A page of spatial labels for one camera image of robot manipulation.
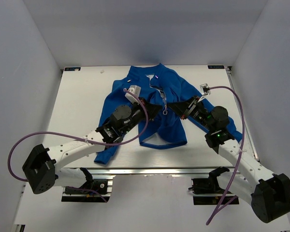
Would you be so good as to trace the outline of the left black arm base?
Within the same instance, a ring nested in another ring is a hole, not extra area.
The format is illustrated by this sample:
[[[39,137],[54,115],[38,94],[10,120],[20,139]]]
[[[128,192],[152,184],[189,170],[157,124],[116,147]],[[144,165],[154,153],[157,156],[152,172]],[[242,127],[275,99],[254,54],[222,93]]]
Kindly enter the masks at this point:
[[[110,198],[109,180],[95,179],[86,168],[80,168],[86,182],[80,187],[65,187],[62,202],[75,203],[107,203]]]

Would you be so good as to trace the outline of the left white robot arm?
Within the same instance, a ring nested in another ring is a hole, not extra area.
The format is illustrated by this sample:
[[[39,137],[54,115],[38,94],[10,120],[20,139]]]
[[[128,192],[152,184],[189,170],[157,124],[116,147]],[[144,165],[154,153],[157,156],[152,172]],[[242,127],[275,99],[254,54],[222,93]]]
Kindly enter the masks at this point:
[[[102,152],[115,144],[141,121],[153,120],[162,106],[141,99],[132,106],[118,106],[103,123],[84,137],[68,143],[45,148],[35,146],[22,169],[34,194],[53,186],[73,187],[82,193],[92,189],[94,180],[86,168],[67,168],[67,165],[93,153]]]

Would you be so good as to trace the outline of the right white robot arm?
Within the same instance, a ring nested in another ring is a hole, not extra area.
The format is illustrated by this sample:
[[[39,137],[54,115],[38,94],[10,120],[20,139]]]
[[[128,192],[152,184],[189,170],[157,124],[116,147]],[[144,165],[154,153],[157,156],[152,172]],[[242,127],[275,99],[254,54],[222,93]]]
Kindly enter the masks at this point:
[[[191,117],[206,129],[205,140],[217,154],[228,160],[241,173],[229,191],[247,202],[255,215],[269,223],[290,212],[290,179],[275,174],[244,152],[227,129],[228,111],[222,106],[207,110],[198,97],[168,104],[181,119]]]

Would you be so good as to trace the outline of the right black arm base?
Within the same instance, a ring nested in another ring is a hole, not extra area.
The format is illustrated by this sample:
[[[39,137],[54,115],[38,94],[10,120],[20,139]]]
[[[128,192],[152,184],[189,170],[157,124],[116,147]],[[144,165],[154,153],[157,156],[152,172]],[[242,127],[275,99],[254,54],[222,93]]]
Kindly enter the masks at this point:
[[[192,193],[194,205],[217,205],[224,192],[218,185],[217,177],[222,173],[231,174],[226,167],[218,167],[205,178],[193,178],[188,191]]]

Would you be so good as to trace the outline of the blue fleece jacket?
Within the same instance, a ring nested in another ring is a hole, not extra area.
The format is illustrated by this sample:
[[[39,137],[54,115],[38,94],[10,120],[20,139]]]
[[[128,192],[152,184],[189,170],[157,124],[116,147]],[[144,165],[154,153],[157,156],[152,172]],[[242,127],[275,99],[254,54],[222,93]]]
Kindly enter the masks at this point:
[[[152,104],[161,105],[162,110],[154,120],[139,123],[139,144],[152,149],[170,149],[187,143],[184,127],[176,114],[165,108],[169,102],[188,100],[200,92],[176,71],[162,64],[153,67],[130,67],[127,77],[113,82],[112,91],[106,97],[99,125],[108,121],[111,113],[120,105],[130,105],[124,88],[137,85],[141,88],[140,97]]]

